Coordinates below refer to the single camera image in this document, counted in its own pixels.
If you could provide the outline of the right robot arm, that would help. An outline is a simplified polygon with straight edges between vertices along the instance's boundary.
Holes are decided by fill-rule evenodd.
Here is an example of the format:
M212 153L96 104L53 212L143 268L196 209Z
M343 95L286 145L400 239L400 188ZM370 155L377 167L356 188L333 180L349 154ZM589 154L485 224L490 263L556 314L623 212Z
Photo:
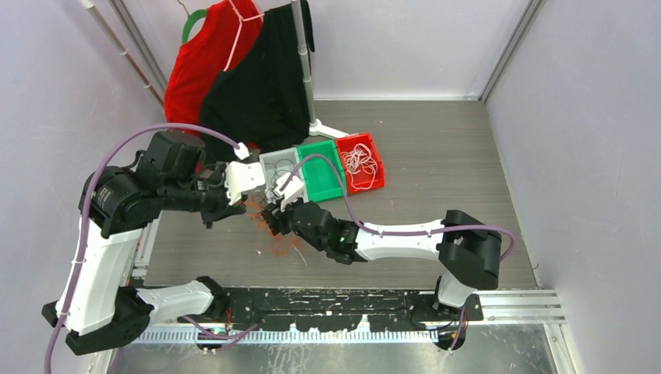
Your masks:
M301 199L266 205L261 215L273 235L294 234L337 263L379 259L425 259L444 268L433 298L441 319L453 319L476 291L498 287L502 236L460 210L442 220L413 225L377 225L334 217Z

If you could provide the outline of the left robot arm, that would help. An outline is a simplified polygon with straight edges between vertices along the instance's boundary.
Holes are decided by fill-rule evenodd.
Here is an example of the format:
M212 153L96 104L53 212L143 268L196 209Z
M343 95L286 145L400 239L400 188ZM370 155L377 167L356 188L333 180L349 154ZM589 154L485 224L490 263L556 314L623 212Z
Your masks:
M199 213L211 227L243 213L247 191L263 184L259 165L204 165L202 140L156 132L128 166L92 174L80 200L80 240L67 286L42 313L65 327L76 355L126 346L149 326L183 316L216 322L227 315L224 289L208 276L169 288L135 288L127 280L143 233L165 210Z

